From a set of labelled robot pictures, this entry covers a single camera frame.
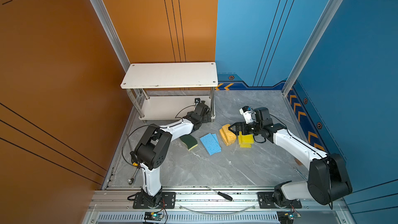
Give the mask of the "blue sponge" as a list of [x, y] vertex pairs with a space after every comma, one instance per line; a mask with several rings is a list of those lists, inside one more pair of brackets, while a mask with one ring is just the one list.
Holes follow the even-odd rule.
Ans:
[[213, 138], [215, 139], [215, 141], [217, 142], [217, 144], [219, 144], [219, 140], [216, 134], [212, 134]]
[[202, 142], [210, 156], [221, 152], [220, 145], [217, 144], [211, 133], [201, 137], [200, 141]]

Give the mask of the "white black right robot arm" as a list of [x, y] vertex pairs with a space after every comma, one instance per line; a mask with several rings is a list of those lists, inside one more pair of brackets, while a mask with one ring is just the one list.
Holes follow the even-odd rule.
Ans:
[[329, 154], [293, 135], [281, 120], [273, 121], [275, 116], [266, 107], [252, 109], [244, 106], [239, 112], [245, 120], [230, 125], [230, 132], [239, 138], [254, 139], [259, 135], [283, 148], [308, 169], [307, 181], [287, 181], [275, 186], [273, 199], [278, 207], [289, 206], [294, 200], [301, 199], [332, 206], [335, 200], [352, 194], [346, 163], [341, 155]]

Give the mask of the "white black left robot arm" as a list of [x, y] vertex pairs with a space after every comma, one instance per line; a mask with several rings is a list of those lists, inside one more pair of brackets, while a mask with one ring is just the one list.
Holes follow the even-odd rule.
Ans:
[[160, 166], [165, 161], [172, 141], [191, 135], [207, 123], [210, 107], [205, 101], [195, 103], [194, 110], [168, 125], [147, 126], [143, 136], [131, 153], [132, 160], [142, 170], [141, 195], [150, 204], [157, 205], [162, 197]]

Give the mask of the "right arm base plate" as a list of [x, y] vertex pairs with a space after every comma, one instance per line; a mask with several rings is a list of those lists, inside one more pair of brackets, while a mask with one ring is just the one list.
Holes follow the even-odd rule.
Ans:
[[258, 203], [261, 209], [272, 208], [272, 209], [283, 209], [283, 208], [295, 208], [301, 209], [302, 204], [300, 200], [287, 200], [278, 192], [258, 192]]

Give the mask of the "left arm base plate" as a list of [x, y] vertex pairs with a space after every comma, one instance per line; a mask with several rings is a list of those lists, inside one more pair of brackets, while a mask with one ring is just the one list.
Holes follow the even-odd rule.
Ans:
[[134, 209], [159, 209], [165, 207], [166, 209], [174, 209], [176, 202], [175, 192], [160, 191], [155, 196], [150, 196], [144, 191], [139, 192], [134, 199]]

